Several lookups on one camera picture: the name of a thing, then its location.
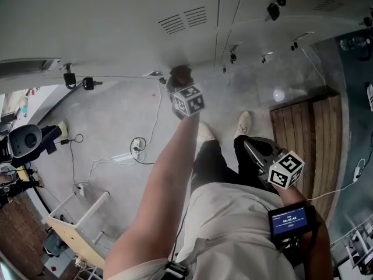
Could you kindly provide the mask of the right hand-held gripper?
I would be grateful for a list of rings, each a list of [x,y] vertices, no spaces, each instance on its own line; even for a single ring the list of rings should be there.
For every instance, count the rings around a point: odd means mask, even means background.
[[[305,163],[294,151],[282,149],[275,141],[262,137],[248,137],[244,147],[260,167],[259,178],[266,188],[286,190],[300,178]]]

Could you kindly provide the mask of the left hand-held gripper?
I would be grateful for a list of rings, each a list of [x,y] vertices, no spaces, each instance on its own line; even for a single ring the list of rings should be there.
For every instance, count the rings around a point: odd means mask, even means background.
[[[167,92],[171,99],[174,98],[175,109],[181,114],[191,117],[205,109],[202,92],[196,85],[191,85],[176,92],[178,88],[179,82],[174,76],[170,76],[167,81]]]

